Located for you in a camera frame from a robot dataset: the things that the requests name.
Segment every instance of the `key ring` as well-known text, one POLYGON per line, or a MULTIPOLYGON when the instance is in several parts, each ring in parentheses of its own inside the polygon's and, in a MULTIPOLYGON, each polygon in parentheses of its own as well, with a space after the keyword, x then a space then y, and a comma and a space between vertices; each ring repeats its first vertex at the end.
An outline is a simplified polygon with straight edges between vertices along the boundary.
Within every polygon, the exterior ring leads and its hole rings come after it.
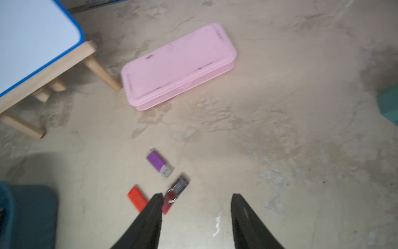
POLYGON ((169 189, 167 192, 166 192, 166 196, 165 196, 166 198, 167 198, 167 202, 168 203, 173 203, 173 202, 175 202, 176 200, 177 200, 177 195, 176 195, 176 193, 174 192, 174 189, 173 188, 171 188, 171 189, 169 189), (169 198, 169 192, 173 192, 173 194, 174 194, 174 198, 173 199, 170 199, 169 198))

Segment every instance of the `floor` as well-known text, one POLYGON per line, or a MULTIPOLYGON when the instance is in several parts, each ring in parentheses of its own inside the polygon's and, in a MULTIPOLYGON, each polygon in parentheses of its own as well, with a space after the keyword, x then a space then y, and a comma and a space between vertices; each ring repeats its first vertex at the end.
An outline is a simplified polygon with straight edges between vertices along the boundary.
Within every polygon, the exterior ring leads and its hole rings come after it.
POLYGON ((159 248, 234 248, 241 193, 289 248, 398 248, 398 127, 377 92, 398 81, 394 0, 131 0, 74 17, 99 61, 122 66, 206 24, 238 51, 230 72, 145 112, 83 66, 42 104, 15 114, 43 125, 33 141, 0 125, 1 179, 59 195, 58 249, 110 248, 151 197, 191 179, 163 216, 159 248), (175 171, 146 161, 157 148, 175 171))

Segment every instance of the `pink pencil case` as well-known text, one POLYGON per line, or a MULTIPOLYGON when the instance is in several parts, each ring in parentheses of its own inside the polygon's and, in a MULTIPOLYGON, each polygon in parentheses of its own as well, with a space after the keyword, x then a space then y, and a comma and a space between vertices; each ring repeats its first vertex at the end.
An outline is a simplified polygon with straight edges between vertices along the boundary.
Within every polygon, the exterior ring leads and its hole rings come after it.
POLYGON ((235 65, 236 49, 220 24, 209 24, 127 63, 127 101, 143 111, 206 82, 235 65))

